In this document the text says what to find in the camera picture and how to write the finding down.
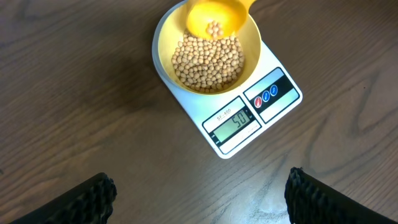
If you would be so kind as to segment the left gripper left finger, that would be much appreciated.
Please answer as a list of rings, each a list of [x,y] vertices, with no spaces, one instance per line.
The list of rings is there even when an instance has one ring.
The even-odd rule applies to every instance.
[[[12,224],[107,224],[117,196],[114,180],[100,172]]]

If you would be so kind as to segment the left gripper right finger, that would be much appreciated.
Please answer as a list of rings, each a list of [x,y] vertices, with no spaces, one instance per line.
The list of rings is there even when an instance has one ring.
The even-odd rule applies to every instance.
[[[294,224],[397,224],[297,167],[289,172],[284,198]]]

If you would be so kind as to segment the yellow measuring scoop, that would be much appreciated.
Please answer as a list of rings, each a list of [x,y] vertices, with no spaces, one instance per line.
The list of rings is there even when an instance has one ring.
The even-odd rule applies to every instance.
[[[249,8],[256,0],[188,0],[186,2],[186,27],[189,32],[203,39],[210,38],[208,25],[221,24],[226,37],[237,33],[249,17]]]

